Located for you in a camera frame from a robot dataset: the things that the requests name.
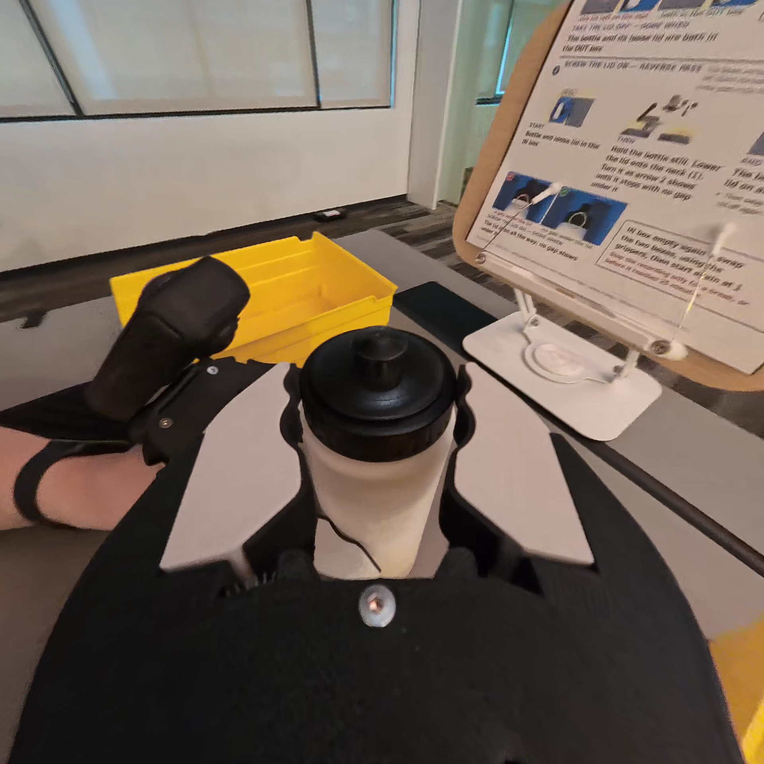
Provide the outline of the yellow plastic bin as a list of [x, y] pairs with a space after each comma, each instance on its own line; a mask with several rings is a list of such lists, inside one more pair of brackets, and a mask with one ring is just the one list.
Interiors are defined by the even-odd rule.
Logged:
[[763, 620], [719, 635], [711, 654], [743, 759], [763, 762]]
[[215, 254], [250, 290], [231, 344], [232, 357], [302, 367], [341, 333], [387, 325], [396, 285], [326, 236], [296, 236]]

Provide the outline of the white plastic bottle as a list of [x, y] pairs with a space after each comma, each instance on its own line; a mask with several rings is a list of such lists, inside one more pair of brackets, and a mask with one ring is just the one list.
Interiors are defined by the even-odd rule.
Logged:
[[424, 452], [397, 462], [360, 462], [336, 454], [304, 417], [306, 456], [320, 517], [359, 542], [380, 568], [379, 578], [406, 578], [415, 559], [453, 448], [455, 415]]

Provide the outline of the black wrist rest pad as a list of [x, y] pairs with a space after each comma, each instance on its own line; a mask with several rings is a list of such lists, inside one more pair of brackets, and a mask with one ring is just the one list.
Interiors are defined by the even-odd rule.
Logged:
[[1, 412], [1, 426], [47, 440], [128, 442], [128, 426], [94, 412], [82, 383], [29, 400]]

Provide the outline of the black framed window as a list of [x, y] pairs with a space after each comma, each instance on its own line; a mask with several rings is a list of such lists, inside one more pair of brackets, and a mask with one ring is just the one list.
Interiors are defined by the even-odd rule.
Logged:
[[387, 109], [398, 4], [2, 1], [2, 121]]

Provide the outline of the black wristband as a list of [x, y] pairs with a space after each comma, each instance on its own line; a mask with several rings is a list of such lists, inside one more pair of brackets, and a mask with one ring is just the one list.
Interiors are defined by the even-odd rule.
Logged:
[[53, 466], [68, 459], [124, 454], [129, 447], [130, 444], [125, 441], [50, 440], [27, 460], [14, 480], [12, 497], [16, 510], [25, 521], [32, 525], [79, 531], [80, 528], [66, 522], [52, 520], [41, 511], [37, 495], [43, 477]]

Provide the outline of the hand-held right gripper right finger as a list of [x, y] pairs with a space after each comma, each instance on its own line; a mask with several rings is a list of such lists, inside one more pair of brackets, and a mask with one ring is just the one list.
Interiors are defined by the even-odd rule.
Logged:
[[441, 497], [448, 548], [468, 550], [481, 578], [511, 579], [530, 559], [591, 568], [548, 426], [474, 362], [459, 369], [455, 413]]

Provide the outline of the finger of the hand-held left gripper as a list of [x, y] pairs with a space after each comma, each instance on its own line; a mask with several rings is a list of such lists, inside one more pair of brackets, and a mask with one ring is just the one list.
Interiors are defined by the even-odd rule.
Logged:
[[317, 521], [314, 566], [320, 576], [330, 579], [376, 579], [380, 568], [359, 542], [343, 537], [330, 520]]

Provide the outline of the black rectangular table pad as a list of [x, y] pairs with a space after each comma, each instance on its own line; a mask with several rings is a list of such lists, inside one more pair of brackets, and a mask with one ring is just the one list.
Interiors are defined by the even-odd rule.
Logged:
[[466, 337], [497, 320], [434, 281], [397, 292], [393, 304], [395, 309], [454, 351], [463, 349]]

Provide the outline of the black bottle lid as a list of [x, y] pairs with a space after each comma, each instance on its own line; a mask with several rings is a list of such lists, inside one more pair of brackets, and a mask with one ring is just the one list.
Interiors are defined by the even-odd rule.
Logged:
[[330, 338], [300, 372], [312, 434], [358, 462], [398, 462], [424, 453], [451, 419], [456, 371], [431, 341], [372, 326]]

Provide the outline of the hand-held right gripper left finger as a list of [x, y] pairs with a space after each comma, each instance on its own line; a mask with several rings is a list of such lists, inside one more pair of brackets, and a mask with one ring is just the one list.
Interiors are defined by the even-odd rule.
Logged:
[[299, 370], [270, 367], [207, 426], [160, 570], [315, 578], [316, 493], [302, 453]]

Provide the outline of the person's left hand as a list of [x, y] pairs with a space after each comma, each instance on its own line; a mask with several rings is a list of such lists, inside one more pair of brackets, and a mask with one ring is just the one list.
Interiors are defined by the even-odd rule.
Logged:
[[113, 530], [160, 471], [140, 449], [65, 458], [47, 469], [37, 490], [42, 515], [82, 530]]

